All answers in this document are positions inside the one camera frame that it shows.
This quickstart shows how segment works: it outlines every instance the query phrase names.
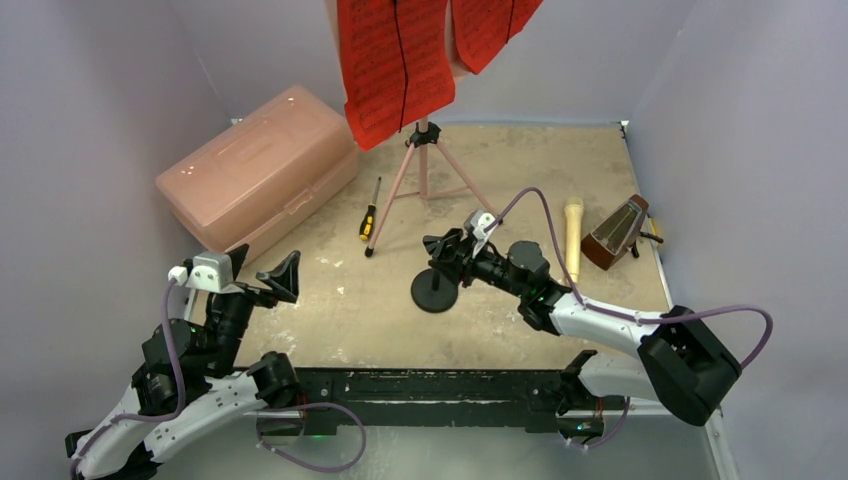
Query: white wall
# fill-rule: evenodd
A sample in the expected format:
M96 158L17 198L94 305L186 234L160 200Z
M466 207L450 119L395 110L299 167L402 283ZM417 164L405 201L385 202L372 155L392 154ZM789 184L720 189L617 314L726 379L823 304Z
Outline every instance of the white wall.
M167 0L0 1L0 477L120 397L197 248L153 179L225 119Z
M630 123L677 302L775 317L725 401L745 479L848 471L848 3L700 0ZM741 356L754 317L711 325Z
M320 0L173 0L229 114L294 83L338 111L341 73ZM547 0L448 121L597 123L630 118L695 0Z

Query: box lid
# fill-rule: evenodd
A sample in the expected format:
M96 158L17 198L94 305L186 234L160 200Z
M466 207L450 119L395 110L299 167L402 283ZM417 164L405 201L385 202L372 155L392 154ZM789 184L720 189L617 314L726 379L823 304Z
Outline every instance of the box lid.
M351 148L344 118L294 86L161 174L156 184L198 231L226 243L308 201Z

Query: black line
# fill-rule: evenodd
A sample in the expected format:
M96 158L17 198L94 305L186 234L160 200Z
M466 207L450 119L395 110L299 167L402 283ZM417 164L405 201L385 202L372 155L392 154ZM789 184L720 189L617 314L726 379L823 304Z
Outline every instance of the black line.
M406 70L406 55L403 53L403 40L400 38L400 21L398 20L397 5L399 0L394 0L395 3L395 31L398 34L398 45L400 45L400 60L403 63L403 103L400 106L400 125L398 133L403 130L403 116L406 114L406 92L409 90L409 72Z
M512 8L509 9L509 24L506 26L506 43L512 35L512 15L515 13L515 0L512 0Z

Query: yellow screwdriver handle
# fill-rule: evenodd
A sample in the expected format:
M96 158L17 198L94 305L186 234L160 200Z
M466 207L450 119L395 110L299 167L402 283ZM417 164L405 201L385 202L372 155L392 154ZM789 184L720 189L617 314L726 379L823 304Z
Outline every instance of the yellow screwdriver handle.
M359 225L359 238L368 240L371 238L371 232L374 230L374 214L377 213L377 206L373 203L368 205L368 210L365 212L365 218Z

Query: tripod stand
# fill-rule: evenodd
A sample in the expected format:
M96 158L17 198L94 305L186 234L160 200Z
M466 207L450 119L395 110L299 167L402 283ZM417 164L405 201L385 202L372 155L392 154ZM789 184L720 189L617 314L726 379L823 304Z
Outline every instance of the tripod stand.
M418 195L424 200L429 200L431 198L444 197L447 195L451 195L462 190L470 189L474 196L477 197L477 200L480 200L480 203L486 207L486 210L490 213L495 212L492 205L483 197L483 194L480 193L480 190L474 185L474 182L471 181L471 177L465 173L465 170L462 169L462 166L459 165L459 162L451 155L448 151L447 147L444 144L439 143L439 132L440 129L435 123L429 122L427 117L424 117L418 120L415 124L415 133L409 136L409 140L406 142L409 148L406 151L406 155L403 157L403 162L400 165L400 171L395 177L395 183L392 185L392 191L389 193L389 198L386 199L386 204L383 207L383 211L380 214L380 221L377 222L376 228L374 230L374 235L371 236L371 240L368 242L368 246L365 248L365 256L370 257L374 254L374 247L377 245L377 238L380 236L380 232L383 230L383 226L386 224L386 218L389 216L389 210L392 208L392 203L394 203L396 198L403 197L411 197L413 195ZM442 156L445 157L445 160L450 163L451 167L456 170L456 173L462 178L462 181L465 182L464 187L455 188L453 190L446 190L444 192L439 193L430 193L427 190L427 145L433 144L439 149L439 152L442 153ZM419 149L418 156L418 191L417 192L409 192L398 195L398 189L400 188L401 181L403 181L403 176L406 174L406 170L409 168L409 163L412 161L412 154L415 153L415 149Z

